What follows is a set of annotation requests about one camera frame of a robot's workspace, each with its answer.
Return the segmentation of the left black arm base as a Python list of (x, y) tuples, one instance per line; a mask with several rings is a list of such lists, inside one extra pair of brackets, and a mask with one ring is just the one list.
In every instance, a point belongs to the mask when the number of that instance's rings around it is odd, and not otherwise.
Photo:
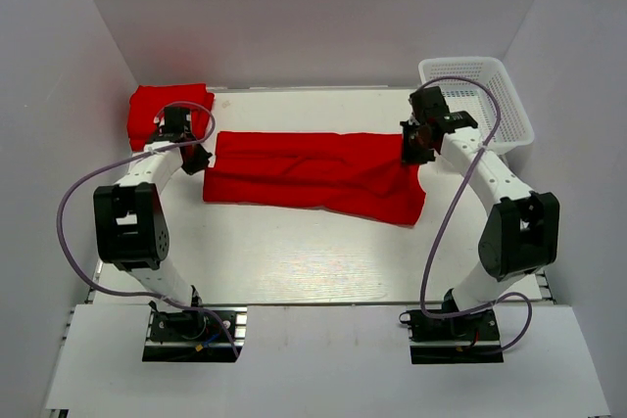
[(247, 309), (217, 309), (219, 320), (191, 311), (152, 310), (144, 343), (143, 362), (234, 363), (245, 342)]

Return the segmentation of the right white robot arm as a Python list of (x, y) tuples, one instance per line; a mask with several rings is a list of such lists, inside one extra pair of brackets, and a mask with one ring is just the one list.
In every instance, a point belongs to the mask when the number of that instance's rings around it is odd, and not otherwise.
[(410, 118), (401, 124), (401, 161), (423, 165), (444, 158), (462, 177), (458, 201), (471, 189), (487, 214), (478, 242), (479, 261), (454, 288), (440, 313), (444, 330), (462, 339), (478, 325), (478, 312), (508, 298), (520, 279), (555, 262), (560, 204), (551, 193), (538, 193), (520, 180), (489, 148), (492, 133), (481, 134), (466, 111), (450, 110), (433, 81), (409, 96)]

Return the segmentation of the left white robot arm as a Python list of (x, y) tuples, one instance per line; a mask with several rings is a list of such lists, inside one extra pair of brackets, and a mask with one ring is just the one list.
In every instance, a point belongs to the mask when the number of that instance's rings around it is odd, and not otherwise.
[(192, 113), (201, 105), (188, 101), (164, 106), (155, 116), (156, 129), (144, 145), (144, 157), (126, 175), (93, 194), (97, 248), (100, 259), (138, 281), (157, 296), (183, 305), (173, 327), (184, 338), (195, 339), (207, 327), (207, 314), (196, 306), (200, 295), (183, 280), (169, 259), (170, 236), (161, 193), (180, 171), (194, 175), (207, 168), (212, 154), (203, 142), (206, 133), (192, 131)]

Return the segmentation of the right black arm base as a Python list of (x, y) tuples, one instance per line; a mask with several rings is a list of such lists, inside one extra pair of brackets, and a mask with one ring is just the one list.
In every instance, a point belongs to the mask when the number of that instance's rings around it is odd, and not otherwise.
[(452, 319), (433, 319), (420, 309), (412, 309), (402, 312), (399, 322), (409, 331), (412, 365), (504, 362), (493, 310)]

